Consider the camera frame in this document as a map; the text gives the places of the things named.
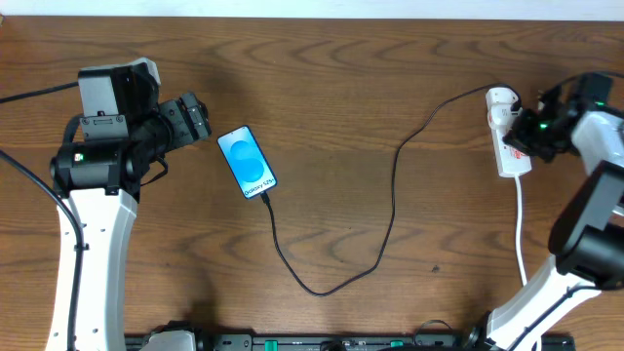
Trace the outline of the blue Galaxy smartphone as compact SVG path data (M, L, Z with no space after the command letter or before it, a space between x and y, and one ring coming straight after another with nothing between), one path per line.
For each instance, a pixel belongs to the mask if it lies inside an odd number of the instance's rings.
M245 199L251 199L278 185L256 138L247 125L217 139L217 145Z

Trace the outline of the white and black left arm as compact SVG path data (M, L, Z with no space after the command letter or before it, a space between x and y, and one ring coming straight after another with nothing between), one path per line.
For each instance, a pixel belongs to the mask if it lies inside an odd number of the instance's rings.
M162 102L160 85L148 58L78 73L83 111L50 164L60 253L49 350L126 347L126 260L143 178L167 153L212 133L203 102L192 93Z

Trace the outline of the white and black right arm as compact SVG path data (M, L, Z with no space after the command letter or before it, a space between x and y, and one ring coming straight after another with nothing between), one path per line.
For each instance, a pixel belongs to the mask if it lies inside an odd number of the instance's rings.
M549 256L505 304L486 314L466 347L530 350L568 312L623 287L623 113L608 103L616 73L585 72L524 109L507 87L487 92L487 119L501 176L528 172L530 158L581 158L587 178L552 226Z

